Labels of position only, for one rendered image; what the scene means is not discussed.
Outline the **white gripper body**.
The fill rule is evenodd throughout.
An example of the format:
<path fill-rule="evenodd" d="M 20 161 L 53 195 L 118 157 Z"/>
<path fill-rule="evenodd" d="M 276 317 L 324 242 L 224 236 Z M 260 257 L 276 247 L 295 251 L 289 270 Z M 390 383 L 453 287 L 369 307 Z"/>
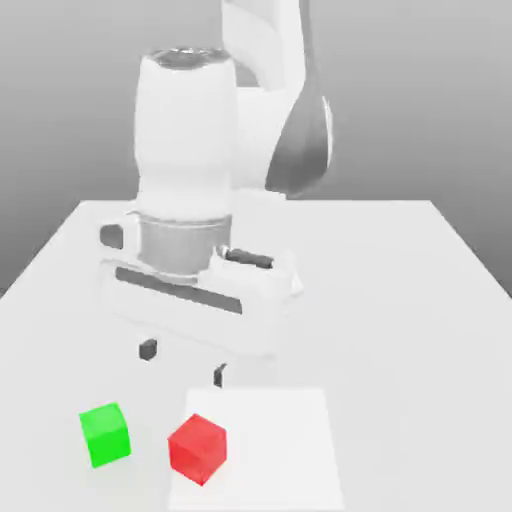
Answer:
<path fill-rule="evenodd" d="M 99 290 L 115 314 L 242 356 L 276 352 L 291 303 L 303 290 L 295 257 L 214 251 L 191 285 L 172 283 L 130 259 L 106 257 Z"/>

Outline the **small red cube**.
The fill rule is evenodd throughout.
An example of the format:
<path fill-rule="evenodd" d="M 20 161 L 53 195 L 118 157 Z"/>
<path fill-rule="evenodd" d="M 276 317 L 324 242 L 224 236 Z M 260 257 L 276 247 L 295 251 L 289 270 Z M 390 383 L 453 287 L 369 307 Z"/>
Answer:
<path fill-rule="evenodd" d="M 198 414 L 182 423 L 167 443 L 171 468 L 200 486 L 227 460 L 226 429 Z"/>

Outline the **small green cube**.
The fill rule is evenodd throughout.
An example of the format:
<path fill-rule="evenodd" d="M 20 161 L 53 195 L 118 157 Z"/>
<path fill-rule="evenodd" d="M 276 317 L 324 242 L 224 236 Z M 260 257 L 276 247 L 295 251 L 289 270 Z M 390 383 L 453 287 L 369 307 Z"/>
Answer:
<path fill-rule="evenodd" d="M 82 412 L 79 420 L 93 468 L 132 453 L 127 423 L 116 402 Z"/>

